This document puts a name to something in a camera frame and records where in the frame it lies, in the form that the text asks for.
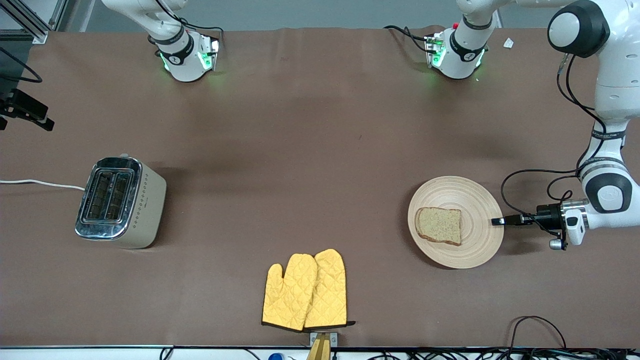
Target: yellow oven mitt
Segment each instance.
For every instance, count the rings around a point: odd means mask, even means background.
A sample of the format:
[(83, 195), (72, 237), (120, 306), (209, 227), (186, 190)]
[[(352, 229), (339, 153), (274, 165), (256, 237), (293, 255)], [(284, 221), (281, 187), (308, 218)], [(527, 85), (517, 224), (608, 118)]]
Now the yellow oven mitt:
[(305, 331), (353, 325), (347, 322), (347, 280), (342, 256), (333, 249), (316, 254), (318, 275)]
[(264, 290), (262, 324), (302, 331), (316, 277), (316, 261), (309, 254), (293, 254), (284, 277), (280, 264), (271, 265)]

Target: wooden plate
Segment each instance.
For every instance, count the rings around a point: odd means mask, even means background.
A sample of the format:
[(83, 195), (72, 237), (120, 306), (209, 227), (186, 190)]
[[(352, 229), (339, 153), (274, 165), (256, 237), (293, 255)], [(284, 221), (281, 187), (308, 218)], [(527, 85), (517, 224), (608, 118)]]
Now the wooden plate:
[[(418, 235), (415, 216), (420, 208), (462, 211), (460, 246), (427, 241)], [(408, 223), (413, 240), (427, 256), (450, 268), (468, 269), (489, 261), (498, 251), (504, 227), (492, 226), (502, 217), (498, 203), (482, 185), (458, 176), (443, 176), (424, 183), (409, 204)]]

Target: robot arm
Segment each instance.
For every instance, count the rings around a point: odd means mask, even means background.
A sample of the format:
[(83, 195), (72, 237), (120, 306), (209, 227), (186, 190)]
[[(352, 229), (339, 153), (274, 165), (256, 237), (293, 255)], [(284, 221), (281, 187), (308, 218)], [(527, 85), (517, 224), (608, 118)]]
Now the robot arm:
[(495, 29), (493, 13), (501, 6), (516, 3), (526, 8), (557, 8), (572, 0), (456, 0), (462, 20), (428, 39), (430, 66), (453, 79), (464, 79), (480, 66), (486, 42)]
[[(587, 229), (640, 225), (640, 188), (621, 155), (629, 120), (640, 117), (640, 9), (626, 0), (578, 0), (560, 10), (548, 27), (558, 51), (600, 62), (595, 91), (596, 121), (589, 148), (579, 160), (582, 200), (538, 206), (532, 215), (550, 230), (562, 230), (552, 249), (580, 245)], [(533, 223), (524, 215), (494, 224)]]
[(169, 16), (188, 0), (102, 0), (105, 6), (130, 18), (149, 33), (160, 49), (165, 69), (179, 81), (194, 81), (212, 70), (219, 43)]

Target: silver toaster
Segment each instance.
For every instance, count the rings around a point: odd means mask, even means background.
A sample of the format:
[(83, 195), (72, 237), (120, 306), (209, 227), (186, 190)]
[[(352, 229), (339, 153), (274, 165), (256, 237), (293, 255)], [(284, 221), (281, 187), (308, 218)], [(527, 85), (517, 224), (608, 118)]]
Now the silver toaster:
[(76, 234), (142, 249), (154, 241), (164, 206), (166, 181), (142, 162), (123, 154), (98, 161), (89, 176)]

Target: brown table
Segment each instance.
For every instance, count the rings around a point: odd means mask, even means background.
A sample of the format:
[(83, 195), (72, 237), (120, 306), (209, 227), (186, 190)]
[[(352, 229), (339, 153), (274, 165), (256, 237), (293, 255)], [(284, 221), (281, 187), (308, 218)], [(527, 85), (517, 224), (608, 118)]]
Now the brown table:
[[(540, 230), (508, 229), (471, 270), (436, 266), (410, 237), (423, 182), (464, 176), (499, 199), (508, 173), (569, 169), (588, 142), (542, 29), (503, 29), (490, 45), (453, 81), (385, 30), (228, 33), (219, 71), (179, 83), (146, 34), (51, 34), (29, 59), (44, 83), (21, 88), (56, 127), (11, 121), (0, 177), (84, 185), (97, 160), (126, 152), (168, 193), (154, 246), (131, 251), (74, 234), (79, 191), (0, 186), (0, 343), (306, 343), (260, 325), (266, 272), (335, 248), (358, 322), (341, 345), (505, 345), (514, 318), (540, 315), (570, 347), (638, 346), (637, 229), (589, 232), (566, 252)], [(576, 61), (585, 103), (595, 73), (595, 59)], [(628, 135), (625, 153), (638, 154), (636, 126)], [(637, 174), (640, 156), (628, 165)], [(533, 210), (551, 202), (549, 179), (521, 176), (507, 195)], [(558, 345), (542, 325), (520, 330), (519, 345)]]

